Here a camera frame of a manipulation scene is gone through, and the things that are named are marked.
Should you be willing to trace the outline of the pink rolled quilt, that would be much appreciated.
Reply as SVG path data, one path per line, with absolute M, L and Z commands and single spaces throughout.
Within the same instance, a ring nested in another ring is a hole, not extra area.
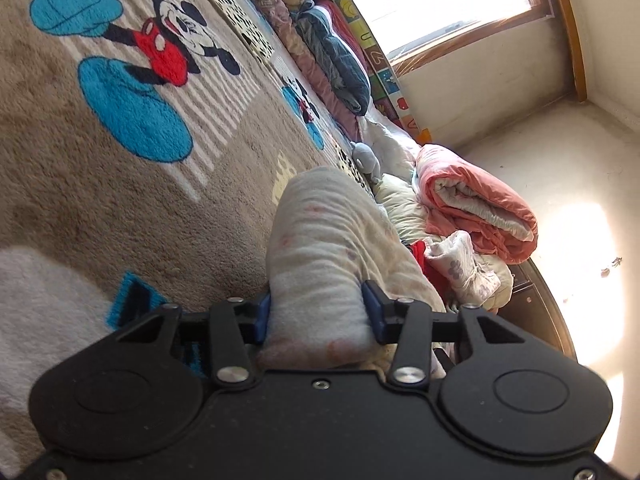
M 427 211 L 427 233 L 467 232 L 476 252 L 507 264 L 526 261 L 537 248 L 537 219 L 524 198 L 448 148 L 420 148 L 414 189 Z

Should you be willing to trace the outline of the folded dark blue quilt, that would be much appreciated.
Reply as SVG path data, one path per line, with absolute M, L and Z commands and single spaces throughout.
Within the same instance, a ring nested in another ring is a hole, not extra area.
M 329 10 L 305 0 L 292 17 L 299 36 L 329 79 L 337 99 L 352 114 L 364 116 L 371 97 L 369 77 L 355 51 L 334 29 Z

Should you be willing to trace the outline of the white purple-flower garment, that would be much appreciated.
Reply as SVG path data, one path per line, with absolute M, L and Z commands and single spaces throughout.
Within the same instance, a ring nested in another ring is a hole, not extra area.
M 512 297 L 513 275 L 497 256 L 476 252 L 468 232 L 427 235 L 424 256 L 446 280 L 458 304 L 499 311 Z

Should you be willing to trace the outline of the grey plush toy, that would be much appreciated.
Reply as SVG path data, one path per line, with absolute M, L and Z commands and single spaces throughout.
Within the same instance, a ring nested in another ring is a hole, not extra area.
M 382 180 L 380 162 L 368 144 L 352 143 L 352 160 L 370 183 L 378 184 Z

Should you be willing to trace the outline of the alphabet foam play mat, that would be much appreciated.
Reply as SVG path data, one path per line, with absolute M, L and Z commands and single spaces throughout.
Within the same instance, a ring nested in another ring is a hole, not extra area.
M 414 119 L 409 103 L 400 90 L 390 61 L 354 0 L 326 1 L 331 1 L 340 10 L 352 38 L 357 41 L 366 58 L 366 70 L 370 79 L 374 106 L 396 126 L 404 128 L 420 145 L 430 143 L 432 140 L 430 130 L 421 129 Z

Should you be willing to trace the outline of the white pillow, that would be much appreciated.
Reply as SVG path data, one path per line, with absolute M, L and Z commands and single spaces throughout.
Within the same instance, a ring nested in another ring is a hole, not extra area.
M 358 117 L 358 127 L 362 142 L 372 148 L 382 173 L 410 183 L 420 145 L 378 110 L 369 110 L 366 116 Z

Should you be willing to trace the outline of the Mickey Mouse plush blanket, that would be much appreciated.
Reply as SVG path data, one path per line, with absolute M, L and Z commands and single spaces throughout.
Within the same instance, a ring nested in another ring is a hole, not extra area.
M 288 179 L 347 154 L 288 52 L 259 61 L 208 0 L 1 0 L 3 473 L 124 278 L 191 310 L 254 292 Z

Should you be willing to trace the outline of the red folded garment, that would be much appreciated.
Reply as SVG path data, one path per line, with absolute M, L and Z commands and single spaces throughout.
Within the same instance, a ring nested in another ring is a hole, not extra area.
M 420 266 L 423 275 L 426 277 L 427 281 L 434 286 L 434 289 L 436 289 L 436 292 L 442 302 L 446 302 L 448 292 L 450 292 L 449 281 L 427 260 L 425 255 L 426 248 L 427 246 L 424 240 L 416 240 L 408 245 L 408 249 L 412 253 L 413 258 L 416 259 L 416 263 Z

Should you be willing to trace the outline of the purple floral mattress pad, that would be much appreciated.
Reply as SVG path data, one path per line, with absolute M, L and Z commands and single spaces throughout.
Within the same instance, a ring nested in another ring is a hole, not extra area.
M 278 35 L 299 71 L 352 141 L 360 140 L 358 120 L 333 92 L 328 77 L 322 72 L 311 50 L 295 29 L 290 9 L 284 0 L 252 0 Z

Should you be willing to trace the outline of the cream floral lilac-lined baby garment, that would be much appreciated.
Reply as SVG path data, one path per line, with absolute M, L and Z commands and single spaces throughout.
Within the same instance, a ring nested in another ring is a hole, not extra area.
M 390 298 L 445 305 L 382 210 L 347 174 L 314 168 L 288 181 L 274 217 L 266 267 L 271 294 L 264 370 L 351 368 L 384 374 L 395 346 L 381 346 L 361 285 Z

